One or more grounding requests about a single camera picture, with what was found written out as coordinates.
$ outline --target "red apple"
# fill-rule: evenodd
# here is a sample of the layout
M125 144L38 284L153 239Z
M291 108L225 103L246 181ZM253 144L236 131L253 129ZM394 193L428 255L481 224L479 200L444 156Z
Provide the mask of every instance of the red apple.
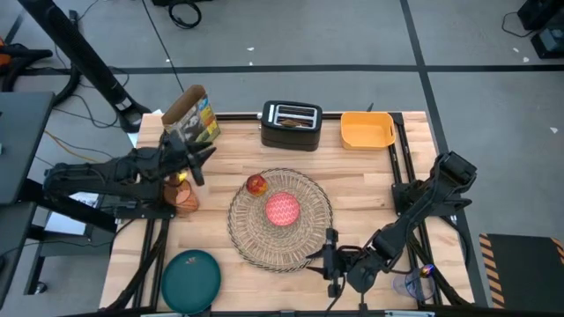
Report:
M268 189L268 183L260 174L255 174L247 178L247 190L253 196L260 196Z

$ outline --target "cardboard box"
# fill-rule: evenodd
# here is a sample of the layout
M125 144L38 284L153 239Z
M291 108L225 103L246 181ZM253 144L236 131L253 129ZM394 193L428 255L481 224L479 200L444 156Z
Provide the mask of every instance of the cardboard box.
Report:
M184 141L211 142L220 133L205 89L192 85L162 116L167 131L176 130Z

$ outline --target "woven wicker plate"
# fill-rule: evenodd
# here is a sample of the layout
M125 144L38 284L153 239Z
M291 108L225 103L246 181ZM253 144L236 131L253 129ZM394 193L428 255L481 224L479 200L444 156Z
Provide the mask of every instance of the woven wicker plate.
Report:
M291 169L267 170L261 175L268 190L251 195L245 184L229 208L227 227L231 241L247 262L273 272L293 272L312 260L307 255L321 249L325 229L333 225L333 212L323 190L306 175ZM278 226L266 217L264 205L278 192L287 192L300 203L300 216L291 225Z

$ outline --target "yellow black warning stripe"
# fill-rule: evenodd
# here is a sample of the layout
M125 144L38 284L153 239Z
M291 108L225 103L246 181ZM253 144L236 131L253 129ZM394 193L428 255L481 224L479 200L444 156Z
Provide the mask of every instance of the yellow black warning stripe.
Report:
M562 246L562 242L558 239L551 238L556 245L556 250L558 251L558 255L560 256L560 262L564 264L564 246Z
M503 298L503 291L500 283L500 275L495 265L494 251L492 251L492 242L487 238L487 234L481 233L479 235L479 245L482 249L484 256L484 265L486 266L487 281L490 284L490 294L492 295L492 302L494 308L504 308L505 299Z

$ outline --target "pink ball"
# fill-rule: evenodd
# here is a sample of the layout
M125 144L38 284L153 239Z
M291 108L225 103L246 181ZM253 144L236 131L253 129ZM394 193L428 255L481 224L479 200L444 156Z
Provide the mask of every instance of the pink ball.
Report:
M300 203L287 192L272 195L266 202L266 217L274 225L291 225L300 215Z

